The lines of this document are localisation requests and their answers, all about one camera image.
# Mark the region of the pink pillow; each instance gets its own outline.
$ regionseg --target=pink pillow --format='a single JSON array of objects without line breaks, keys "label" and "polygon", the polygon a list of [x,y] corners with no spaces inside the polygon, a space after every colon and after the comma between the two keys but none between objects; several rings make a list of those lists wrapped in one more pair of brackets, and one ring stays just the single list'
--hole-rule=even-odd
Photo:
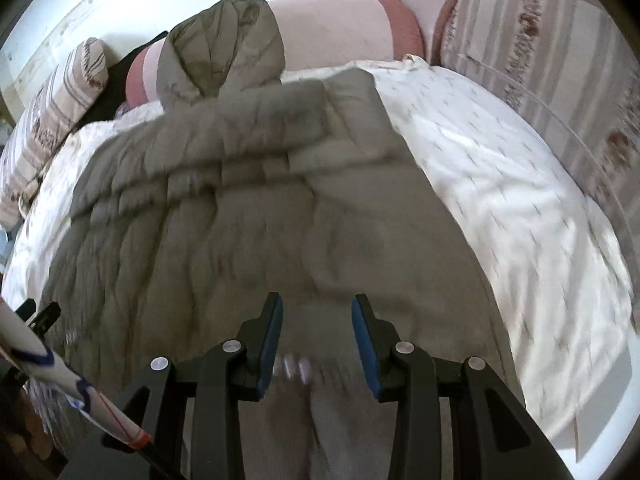
[{"label": "pink pillow", "polygon": [[286,70],[392,61],[393,37],[376,0],[273,0]]},{"label": "pink pillow", "polygon": [[158,59],[163,45],[164,38],[148,46],[133,60],[125,84],[127,103],[131,108],[158,99],[156,80],[158,79]]},{"label": "pink pillow", "polygon": [[384,7],[391,26],[394,42],[394,59],[401,60],[406,54],[424,57],[424,41],[418,21],[409,7],[401,0],[377,0]]}]

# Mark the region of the black clamp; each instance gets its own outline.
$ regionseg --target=black clamp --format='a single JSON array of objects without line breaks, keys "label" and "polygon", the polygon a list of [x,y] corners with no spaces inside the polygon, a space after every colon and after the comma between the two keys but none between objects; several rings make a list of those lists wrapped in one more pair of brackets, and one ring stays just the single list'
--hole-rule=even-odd
[{"label": "black clamp", "polygon": [[236,338],[203,357],[175,366],[164,357],[153,359],[116,400],[151,436],[154,445],[145,454],[146,462],[112,436],[95,430],[59,480],[182,479],[178,471],[184,415],[191,397],[195,397],[191,480],[244,479],[238,401],[258,402],[264,397],[283,314],[282,298],[270,292],[259,317],[245,321]]},{"label": "black clamp", "polygon": [[379,402],[398,402],[388,478],[440,480],[439,397],[448,397],[457,480],[572,480],[542,430],[483,359],[432,358],[377,319],[365,294],[351,321],[367,385]]}]

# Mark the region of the white bed sheet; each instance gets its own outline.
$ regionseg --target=white bed sheet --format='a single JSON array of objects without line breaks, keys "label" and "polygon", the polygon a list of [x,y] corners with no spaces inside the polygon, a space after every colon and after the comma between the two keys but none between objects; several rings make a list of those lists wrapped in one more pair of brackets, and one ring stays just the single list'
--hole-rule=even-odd
[{"label": "white bed sheet", "polygon": [[[357,62],[395,129],[459,222],[506,324],[527,409],[550,438],[580,410],[631,330],[631,287],[606,216],[540,136],[472,81],[419,58]],[[324,78],[341,68],[283,74]],[[16,241],[2,284],[12,308],[39,301],[68,229],[75,182],[97,147],[162,113],[137,108],[67,140]]]}]

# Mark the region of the metal rivet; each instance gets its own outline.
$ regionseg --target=metal rivet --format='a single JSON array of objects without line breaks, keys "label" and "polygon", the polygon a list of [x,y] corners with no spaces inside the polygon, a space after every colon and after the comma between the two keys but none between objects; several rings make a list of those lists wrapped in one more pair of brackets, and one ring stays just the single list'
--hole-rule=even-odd
[{"label": "metal rivet", "polygon": [[396,343],[396,351],[399,354],[410,354],[415,350],[415,346],[408,341],[399,341]]},{"label": "metal rivet", "polygon": [[166,357],[156,357],[153,361],[151,361],[151,369],[159,372],[160,370],[164,370],[169,365],[169,359]]},{"label": "metal rivet", "polygon": [[470,357],[468,362],[469,368],[473,368],[473,370],[484,370],[486,366],[484,360],[479,357]]},{"label": "metal rivet", "polygon": [[242,348],[242,343],[236,341],[235,339],[230,339],[229,341],[225,341],[222,345],[222,349],[228,354],[235,354],[239,349]]}]

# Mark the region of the black pillow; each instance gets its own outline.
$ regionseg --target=black pillow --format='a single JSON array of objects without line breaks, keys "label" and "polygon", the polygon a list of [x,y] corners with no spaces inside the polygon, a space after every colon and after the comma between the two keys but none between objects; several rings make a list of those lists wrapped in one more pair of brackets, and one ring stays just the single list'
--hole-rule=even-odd
[{"label": "black pillow", "polygon": [[125,85],[127,83],[127,74],[129,69],[140,54],[151,44],[158,40],[162,40],[168,34],[167,31],[161,32],[148,43],[141,45],[129,52],[121,61],[117,62],[109,69],[109,81],[107,88],[104,89],[100,97],[98,97],[94,105],[89,108],[82,119],[78,122],[76,129],[80,129],[86,124],[95,123],[96,121],[111,121],[118,110],[118,107],[127,99],[125,94]]}]

